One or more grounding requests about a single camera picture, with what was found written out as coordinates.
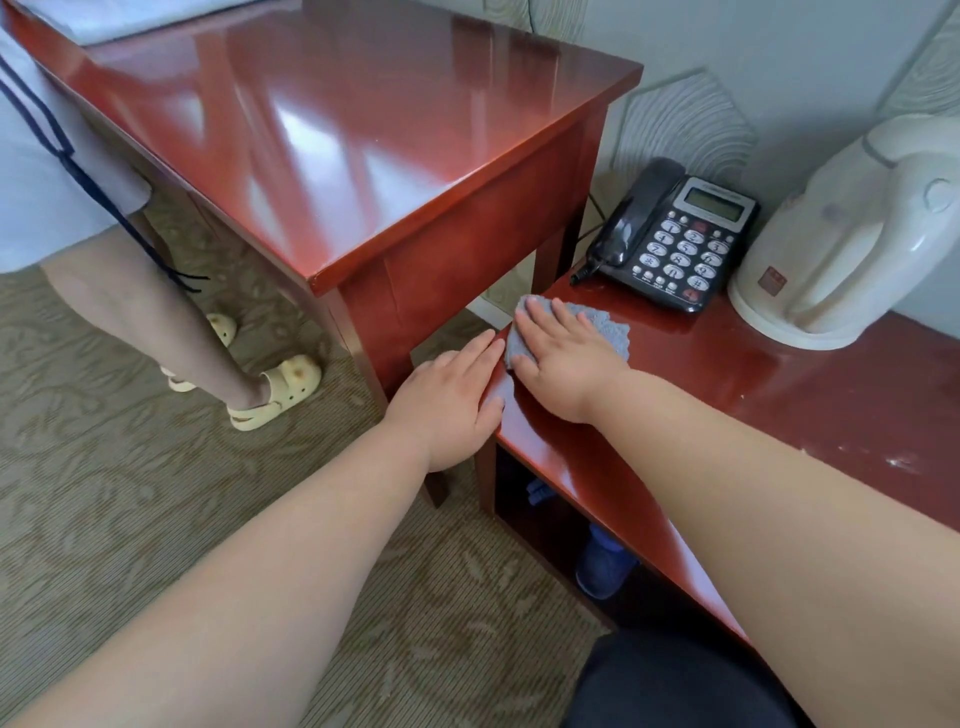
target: telephone display screen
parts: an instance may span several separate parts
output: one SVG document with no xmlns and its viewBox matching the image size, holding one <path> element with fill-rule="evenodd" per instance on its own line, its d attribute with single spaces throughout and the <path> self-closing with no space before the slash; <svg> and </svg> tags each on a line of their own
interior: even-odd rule
<svg viewBox="0 0 960 728">
<path fill-rule="evenodd" d="M 707 212 L 712 212 L 714 215 L 719 215 L 731 222 L 736 222 L 740 219 L 740 215 L 743 214 L 743 207 L 737 203 L 732 203 L 730 200 L 724 200 L 722 197 L 711 195 L 699 187 L 690 187 L 690 191 L 687 192 L 686 197 L 684 197 L 684 202 L 688 205 L 705 209 Z"/>
</svg>

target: black drawstring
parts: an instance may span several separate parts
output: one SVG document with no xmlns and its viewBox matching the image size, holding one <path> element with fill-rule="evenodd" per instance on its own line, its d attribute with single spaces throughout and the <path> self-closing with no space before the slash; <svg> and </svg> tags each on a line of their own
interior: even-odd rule
<svg viewBox="0 0 960 728">
<path fill-rule="evenodd" d="M 57 121 L 57 117 L 54 116 L 53 112 L 47 108 L 47 105 L 44 104 L 36 96 L 32 89 L 27 86 L 23 79 L 21 79 L 16 71 L 10 68 L 10 65 L 4 61 L 3 57 L 0 57 L 0 69 L 4 70 L 16 87 L 23 92 L 23 95 L 30 99 L 38 109 L 40 113 L 43 114 L 46 118 L 47 123 L 50 125 L 50 129 L 53 130 L 54 136 L 57 138 L 59 147 L 55 146 L 50 139 L 47 138 L 47 135 L 40 128 L 40 125 L 34 119 L 34 116 L 28 111 L 27 107 L 20 101 L 19 97 L 13 92 L 13 89 L 10 88 L 6 82 L 0 79 L 0 92 L 7 97 L 7 100 L 13 105 L 13 108 L 17 110 L 20 116 L 23 117 L 24 122 L 27 126 L 30 127 L 30 131 L 34 133 L 36 140 L 40 145 L 47 150 L 50 154 L 56 157 L 60 164 L 63 165 L 63 169 L 67 171 L 67 174 L 72 177 L 77 184 L 86 192 L 90 198 L 96 202 L 100 207 L 106 210 L 112 217 L 120 224 L 120 226 L 132 237 L 140 247 L 143 248 L 143 252 L 146 253 L 150 260 L 152 260 L 156 265 L 162 270 L 167 277 L 172 280 L 177 286 L 183 290 L 189 291 L 190 293 L 200 293 L 200 290 L 197 288 L 191 288 L 189 285 L 183 282 L 182 279 L 194 279 L 194 280 L 209 280 L 209 276 L 189 276 L 185 273 L 181 273 L 175 268 L 170 267 L 166 264 L 160 254 L 156 251 L 154 246 L 152 246 L 147 240 L 140 234 L 140 231 L 135 228 L 130 220 L 121 212 L 117 206 L 113 203 L 110 197 L 101 189 L 100 185 L 96 183 L 86 172 L 81 168 L 77 162 L 73 160 L 74 148 L 73 144 L 70 143 L 70 139 L 67 138 L 66 133 L 63 131 L 63 127 L 60 125 L 60 122 Z"/>
</svg>

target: gray cloth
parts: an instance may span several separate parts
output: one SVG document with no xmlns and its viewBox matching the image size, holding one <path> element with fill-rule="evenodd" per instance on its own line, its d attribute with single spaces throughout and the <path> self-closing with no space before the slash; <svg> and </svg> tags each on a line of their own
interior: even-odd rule
<svg viewBox="0 0 960 728">
<path fill-rule="evenodd" d="M 540 303 L 542 303 L 546 312 L 553 316 L 553 310 L 550 307 L 550 302 L 543 296 L 524 296 L 522 299 L 520 299 L 520 304 L 517 309 L 526 310 L 527 299 L 531 298 L 537 299 Z M 629 324 L 615 324 L 610 320 L 609 312 L 600 311 L 596 308 L 580 305 L 579 303 L 568 303 L 566 305 L 566 310 L 568 310 L 574 316 L 581 311 L 586 313 L 587 318 L 593 324 L 593 327 L 603 334 L 603 337 L 607 339 L 607 341 L 613 344 L 613 348 L 616 349 L 616 352 L 624 359 L 629 358 L 630 339 L 627 337 L 627 334 L 630 333 Z M 527 345 L 523 342 L 523 337 L 520 336 L 520 332 L 516 330 L 516 327 L 511 327 L 510 333 L 507 335 L 507 349 L 503 352 L 503 358 L 507 362 L 508 370 L 513 369 L 510 361 L 517 354 L 526 354 L 534 361 L 537 361 L 537 358 L 530 353 L 529 349 L 527 349 Z"/>
</svg>

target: white kettle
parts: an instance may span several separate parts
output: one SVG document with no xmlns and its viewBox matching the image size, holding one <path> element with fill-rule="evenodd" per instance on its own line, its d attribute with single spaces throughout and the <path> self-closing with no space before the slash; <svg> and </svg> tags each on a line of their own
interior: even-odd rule
<svg viewBox="0 0 960 728">
<path fill-rule="evenodd" d="M 731 279 L 737 313 L 801 349 L 839 349 L 960 237 L 960 119 L 883 122 L 787 199 Z"/>
</svg>

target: black telephone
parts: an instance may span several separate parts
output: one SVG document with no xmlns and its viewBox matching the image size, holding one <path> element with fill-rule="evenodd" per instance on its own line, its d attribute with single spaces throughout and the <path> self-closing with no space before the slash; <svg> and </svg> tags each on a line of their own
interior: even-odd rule
<svg viewBox="0 0 960 728">
<path fill-rule="evenodd" d="M 570 283 L 600 273 L 657 303 L 696 313 L 723 287 L 759 209 L 756 200 L 688 176 L 673 159 L 654 158 Z"/>
</svg>

